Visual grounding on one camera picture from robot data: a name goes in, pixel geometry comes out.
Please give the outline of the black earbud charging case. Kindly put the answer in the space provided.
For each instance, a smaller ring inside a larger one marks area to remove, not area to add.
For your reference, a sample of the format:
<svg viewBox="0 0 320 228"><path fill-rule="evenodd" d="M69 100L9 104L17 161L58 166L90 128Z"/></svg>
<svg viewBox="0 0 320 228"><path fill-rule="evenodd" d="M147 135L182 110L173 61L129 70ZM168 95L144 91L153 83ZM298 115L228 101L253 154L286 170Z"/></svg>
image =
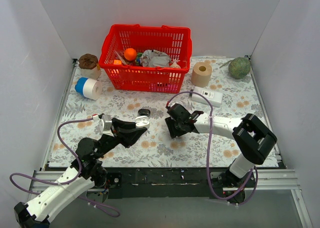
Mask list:
<svg viewBox="0 0 320 228"><path fill-rule="evenodd" d="M151 115L151 111L149 109L146 109L146 108L141 108L138 110L138 115L139 116L147 116L147 117L150 117Z"/></svg>

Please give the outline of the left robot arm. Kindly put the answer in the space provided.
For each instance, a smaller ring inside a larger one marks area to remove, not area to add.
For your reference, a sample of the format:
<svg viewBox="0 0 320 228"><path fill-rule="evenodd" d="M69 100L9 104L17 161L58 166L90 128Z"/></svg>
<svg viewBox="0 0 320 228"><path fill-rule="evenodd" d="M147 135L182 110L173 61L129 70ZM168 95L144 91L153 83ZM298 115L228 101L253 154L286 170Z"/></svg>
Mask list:
<svg viewBox="0 0 320 228"><path fill-rule="evenodd" d="M150 127L149 118L139 116L134 122L122 121L107 114L94 114L84 122L99 122L102 136L96 140L82 138L70 166L56 181L32 178L48 187L30 201L14 207L17 222L22 228L48 228L55 217L72 201L91 188L107 191L113 179L103 167L101 159L118 145L133 146Z"/></svg>

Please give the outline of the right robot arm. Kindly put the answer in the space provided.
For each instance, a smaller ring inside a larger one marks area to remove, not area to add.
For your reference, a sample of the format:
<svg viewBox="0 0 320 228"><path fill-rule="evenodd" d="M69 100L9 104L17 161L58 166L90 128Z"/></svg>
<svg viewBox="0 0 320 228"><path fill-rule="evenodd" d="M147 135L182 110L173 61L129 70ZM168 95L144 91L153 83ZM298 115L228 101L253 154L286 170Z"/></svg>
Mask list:
<svg viewBox="0 0 320 228"><path fill-rule="evenodd" d="M210 117L203 111L190 113L181 104L166 106L169 117L165 119L171 138L187 133L208 134L234 140L240 155L225 172L227 183L237 187L255 165L262 165L278 139L274 133L254 114L243 118Z"/></svg>

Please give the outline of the white earbud charging case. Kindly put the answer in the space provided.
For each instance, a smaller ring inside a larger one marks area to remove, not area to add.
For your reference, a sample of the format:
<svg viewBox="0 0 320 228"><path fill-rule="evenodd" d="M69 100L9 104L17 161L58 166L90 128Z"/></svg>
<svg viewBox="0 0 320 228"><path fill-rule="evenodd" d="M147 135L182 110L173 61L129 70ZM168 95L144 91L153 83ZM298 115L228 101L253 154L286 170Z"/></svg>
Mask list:
<svg viewBox="0 0 320 228"><path fill-rule="evenodd" d="M149 117L146 115L136 117L134 122L136 128L150 128Z"/></svg>

